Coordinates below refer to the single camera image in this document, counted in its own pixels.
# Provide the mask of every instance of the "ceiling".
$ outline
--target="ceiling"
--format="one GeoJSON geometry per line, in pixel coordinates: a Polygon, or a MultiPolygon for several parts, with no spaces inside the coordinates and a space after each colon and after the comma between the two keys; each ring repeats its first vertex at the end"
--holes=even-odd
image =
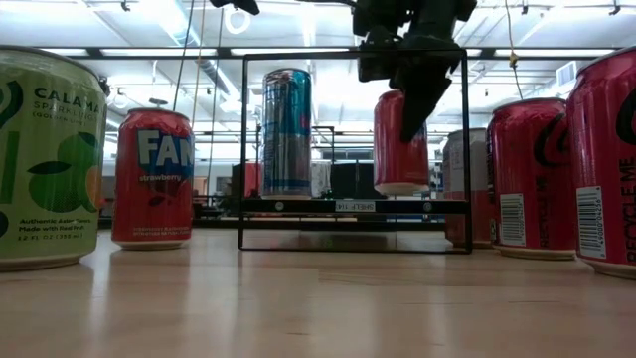
{"type": "MultiPolygon", "coordinates": [[[[212,8],[208,0],[195,0],[192,13],[194,31],[190,46],[225,48],[353,47],[357,39],[351,32],[348,7],[332,4],[306,4],[291,0],[258,1],[261,14],[247,17],[231,7],[212,8]]],[[[187,26],[191,0],[127,1],[124,12],[119,0],[0,1],[0,33],[3,44],[60,47],[178,47],[177,32],[187,26]]],[[[636,0],[618,1],[621,11],[610,16],[612,0],[528,0],[523,14],[521,0],[510,0],[512,40],[515,47],[535,48],[620,48],[636,44],[636,0]]],[[[458,22],[455,41],[467,48],[510,48],[508,19],[504,0],[481,0],[467,23],[458,22]]],[[[215,131],[239,130],[241,60],[213,60],[221,85],[199,71],[192,60],[158,60],[154,71],[151,60],[81,60],[108,77],[113,94],[109,98],[109,123],[123,120],[127,111],[152,106],[150,97],[169,101],[172,108],[179,83],[177,111],[194,118],[195,130],[209,131],[214,118],[215,131]]],[[[525,96],[563,94],[555,89],[556,70],[568,61],[519,61],[518,77],[525,96]]],[[[373,127],[373,108],[388,90],[387,82],[361,84],[357,65],[349,60],[288,60],[254,62],[249,67],[249,108],[260,106],[263,76],[280,68],[300,68],[312,74],[314,125],[334,125],[340,131],[369,131],[373,127]]],[[[459,71],[454,84],[428,120],[429,132],[448,133],[461,127],[461,86],[459,71]]],[[[515,78],[507,61],[469,62],[469,102],[471,126],[486,126],[494,107],[518,98],[515,78]]],[[[248,129],[255,129],[252,116],[248,129]]],[[[227,133],[215,142],[232,142],[227,133]]],[[[200,136],[198,141],[210,141],[200,136]]],[[[369,143],[372,137],[340,136],[346,143],[369,143]]],[[[431,143],[439,143],[431,136],[431,143]]],[[[210,145],[198,143],[198,152],[208,153],[210,145]]]]}

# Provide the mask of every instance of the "table surface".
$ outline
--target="table surface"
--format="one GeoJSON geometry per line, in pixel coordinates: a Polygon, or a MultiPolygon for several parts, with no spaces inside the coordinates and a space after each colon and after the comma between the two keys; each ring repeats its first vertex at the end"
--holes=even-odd
{"type": "Polygon", "coordinates": [[[628,357],[636,282],[579,262],[246,253],[236,231],[0,274],[0,357],[628,357]]]}

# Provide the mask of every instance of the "aluminum can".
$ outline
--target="aluminum can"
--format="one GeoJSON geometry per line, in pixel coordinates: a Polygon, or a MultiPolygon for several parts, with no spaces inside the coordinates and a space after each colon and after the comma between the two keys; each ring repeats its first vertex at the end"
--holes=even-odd
{"type": "Polygon", "coordinates": [[[493,122],[500,214],[495,247],[506,256],[572,260],[576,208],[565,101],[509,103],[495,109],[493,122]]]}
{"type": "Polygon", "coordinates": [[[399,140],[404,95],[391,90],[380,96],[374,111],[374,176],[385,195],[412,195],[428,190],[426,129],[409,143],[399,140]]]}
{"type": "MultiPolygon", "coordinates": [[[[492,247],[490,219],[494,205],[488,200],[488,166],[486,160],[486,129],[472,128],[470,135],[470,206],[472,209],[473,244],[477,249],[492,247]]],[[[442,151],[444,199],[464,200],[464,142],[463,130],[448,135],[442,151]]],[[[465,243],[465,216],[446,215],[446,239],[455,246],[465,243]]]]}
{"type": "Polygon", "coordinates": [[[263,79],[263,199],[311,198],[311,76],[296,69],[263,79]]]}
{"type": "Polygon", "coordinates": [[[597,272],[636,278],[636,48],[581,69],[567,101],[577,254],[597,272]]]}
{"type": "Polygon", "coordinates": [[[194,134],[188,118],[131,109],[119,127],[112,240],[124,249],[176,249],[192,233],[194,134]]]}
{"type": "Polygon", "coordinates": [[[74,264],[94,250],[105,116],[89,68],[0,46],[0,270],[74,264]]]}

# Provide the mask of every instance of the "red can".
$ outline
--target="red can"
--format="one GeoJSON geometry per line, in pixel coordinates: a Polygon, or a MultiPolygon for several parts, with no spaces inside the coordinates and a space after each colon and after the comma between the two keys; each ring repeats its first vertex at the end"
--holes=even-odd
{"type": "Polygon", "coordinates": [[[565,101],[533,98],[495,109],[490,129],[503,255],[572,260],[576,238],[565,101]]]}
{"type": "Polygon", "coordinates": [[[410,142],[399,140],[404,95],[391,90],[380,96],[374,111],[375,188],[385,195],[412,195],[428,190],[426,129],[410,142]]]}
{"type": "MultiPolygon", "coordinates": [[[[472,128],[470,135],[470,206],[473,217],[473,244],[476,249],[492,247],[490,219],[494,205],[488,200],[488,171],[486,160],[486,129],[472,128]]],[[[448,135],[443,149],[442,172],[444,199],[464,200],[464,142],[463,130],[448,135]]],[[[446,239],[455,246],[465,242],[464,215],[446,215],[446,239]]]]}
{"type": "Polygon", "coordinates": [[[175,249],[192,233],[194,134],[159,108],[128,112],[119,127],[112,240],[124,249],[175,249]]]}
{"type": "Polygon", "coordinates": [[[567,101],[578,255],[636,279],[636,48],[582,69],[567,101]]]}

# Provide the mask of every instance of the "calamansi can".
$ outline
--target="calamansi can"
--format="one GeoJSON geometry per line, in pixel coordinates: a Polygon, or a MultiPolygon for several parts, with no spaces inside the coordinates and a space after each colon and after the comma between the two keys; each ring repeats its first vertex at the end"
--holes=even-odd
{"type": "Polygon", "coordinates": [[[94,250],[105,116],[89,68],[0,46],[0,270],[73,264],[94,250]]]}

